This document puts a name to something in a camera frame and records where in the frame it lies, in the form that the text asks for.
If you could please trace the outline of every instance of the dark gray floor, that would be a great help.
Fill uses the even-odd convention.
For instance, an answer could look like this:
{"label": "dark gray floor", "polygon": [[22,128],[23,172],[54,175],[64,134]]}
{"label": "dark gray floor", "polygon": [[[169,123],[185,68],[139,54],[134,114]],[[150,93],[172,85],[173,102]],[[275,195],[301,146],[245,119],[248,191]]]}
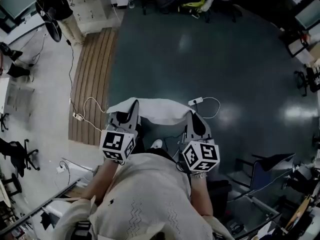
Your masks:
{"label": "dark gray floor", "polygon": [[[209,24],[189,15],[148,13],[142,15],[140,7],[125,13],[109,106],[130,97],[182,104],[197,97],[219,99],[219,114],[207,121],[224,173],[233,171],[235,158],[249,154],[295,152],[305,159],[316,154],[311,139],[319,125],[317,96],[301,97],[296,89],[293,72],[303,66],[289,56],[275,26],[245,11],[237,23],[214,13]],[[217,104],[206,100],[198,109],[209,117]],[[183,129],[144,127],[146,146]],[[175,149],[169,147],[169,153]]]}

